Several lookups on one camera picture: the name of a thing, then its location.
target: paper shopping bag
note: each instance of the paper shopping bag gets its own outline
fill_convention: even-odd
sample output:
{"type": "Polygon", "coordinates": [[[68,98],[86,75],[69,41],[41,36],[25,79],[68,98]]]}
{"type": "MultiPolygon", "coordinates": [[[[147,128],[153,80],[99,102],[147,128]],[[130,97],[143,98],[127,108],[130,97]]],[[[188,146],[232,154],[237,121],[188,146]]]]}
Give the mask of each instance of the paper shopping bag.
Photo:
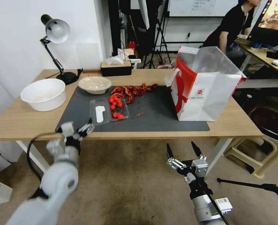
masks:
{"type": "Polygon", "coordinates": [[[174,73],[165,81],[179,121],[216,121],[246,79],[217,47],[181,47],[174,73]]]}

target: desk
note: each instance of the desk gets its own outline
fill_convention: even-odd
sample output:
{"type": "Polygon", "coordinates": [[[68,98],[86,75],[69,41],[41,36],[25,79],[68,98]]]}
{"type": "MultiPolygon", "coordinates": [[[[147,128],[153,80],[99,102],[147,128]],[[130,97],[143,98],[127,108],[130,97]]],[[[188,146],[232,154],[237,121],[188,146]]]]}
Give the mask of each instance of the desk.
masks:
{"type": "MultiPolygon", "coordinates": [[[[263,49],[251,49],[247,45],[240,44],[236,42],[237,45],[241,50],[243,50],[247,56],[246,59],[244,60],[242,66],[240,67],[240,70],[243,71],[247,64],[249,63],[251,57],[255,57],[258,60],[260,60],[265,66],[273,68],[274,70],[278,71],[278,66],[275,66],[272,64],[272,61],[275,59],[272,58],[267,58],[266,57],[266,52],[263,49]]],[[[278,79],[248,79],[244,83],[242,83],[238,88],[278,88],[278,79]]]]}
{"type": "MultiPolygon", "coordinates": [[[[43,70],[35,80],[44,79],[57,70],[43,70]]],[[[164,77],[171,76],[173,70],[168,69],[150,69],[133,70],[130,76],[108,77],[113,86],[118,85],[141,85],[145,82],[147,85],[157,83],[165,85],[164,77]]],[[[101,76],[98,72],[81,74],[85,76],[101,76]]],[[[66,101],[59,108],[48,111],[38,112],[33,110],[20,98],[16,99],[12,105],[0,116],[0,141],[16,141],[24,151],[27,151],[27,145],[36,135],[46,132],[53,132],[59,119],[61,118],[75,88],[78,83],[75,82],[66,86],[66,101]]],[[[220,141],[213,150],[212,157],[209,157],[209,169],[213,167],[218,158],[223,154],[233,138],[260,137],[262,133],[240,108],[240,106],[231,97],[224,111],[217,122],[208,122],[210,131],[196,132],[93,132],[85,140],[117,140],[117,139],[176,139],[176,138],[213,138],[218,137],[220,141]]],[[[59,134],[51,136],[42,136],[38,140],[50,140],[59,138],[59,134]]],[[[30,157],[45,172],[48,163],[32,146],[30,157]]]]}

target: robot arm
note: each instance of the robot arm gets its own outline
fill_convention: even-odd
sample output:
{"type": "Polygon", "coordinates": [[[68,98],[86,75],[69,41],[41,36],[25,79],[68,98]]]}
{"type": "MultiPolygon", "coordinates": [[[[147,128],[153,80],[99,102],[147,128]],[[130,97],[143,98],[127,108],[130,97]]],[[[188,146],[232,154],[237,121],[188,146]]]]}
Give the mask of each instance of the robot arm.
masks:
{"type": "Polygon", "coordinates": [[[230,212],[233,207],[228,198],[212,199],[213,192],[204,181],[208,169],[207,156],[201,154],[194,142],[191,143],[199,159],[180,162],[173,157],[172,150],[167,144],[167,164],[183,175],[185,182],[189,185],[190,198],[193,200],[194,211],[199,224],[228,224],[223,214],[230,212]]]}
{"type": "Polygon", "coordinates": [[[44,173],[35,194],[14,212],[8,225],[57,224],[60,208],[78,185],[80,142],[93,129],[91,119],[80,129],[75,129],[73,122],[62,124],[57,132],[63,135],[64,141],[56,139],[47,144],[47,150],[54,156],[54,164],[44,173]]]}

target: plastic stool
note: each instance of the plastic stool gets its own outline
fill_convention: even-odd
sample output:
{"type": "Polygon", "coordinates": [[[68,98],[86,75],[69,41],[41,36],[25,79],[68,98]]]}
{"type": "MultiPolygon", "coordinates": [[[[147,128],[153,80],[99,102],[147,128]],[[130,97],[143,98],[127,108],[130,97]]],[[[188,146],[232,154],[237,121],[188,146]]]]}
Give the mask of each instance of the plastic stool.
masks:
{"type": "Polygon", "coordinates": [[[232,141],[229,148],[225,151],[224,156],[233,155],[244,161],[254,168],[253,175],[258,178],[263,178],[265,172],[278,161],[278,113],[265,108],[257,108],[252,113],[251,119],[264,134],[264,137],[261,139],[272,146],[272,151],[263,161],[259,162],[237,149],[247,139],[237,138],[232,141]]]}

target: desk lamp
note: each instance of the desk lamp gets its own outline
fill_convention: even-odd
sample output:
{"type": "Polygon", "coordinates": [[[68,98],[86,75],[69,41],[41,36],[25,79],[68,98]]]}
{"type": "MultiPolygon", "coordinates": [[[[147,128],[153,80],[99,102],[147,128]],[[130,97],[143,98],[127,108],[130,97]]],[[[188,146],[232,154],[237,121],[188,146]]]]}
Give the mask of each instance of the desk lamp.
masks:
{"type": "Polygon", "coordinates": [[[66,41],[70,34],[69,25],[65,21],[52,19],[49,15],[46,14],[41,16],[41,21],[45,25],[46,36],[42,38],[40,42],[51,56],[54,64],[60,70],[60,74],[57,76],[57,79],[64,81],[66,85],[77,81],[78,76],[76,76],[76,74],[72,72],[64,72],[64,67],[57,59],[54,58],[47,47],[47,44],[50,42],[59,44],[66,41]]]}

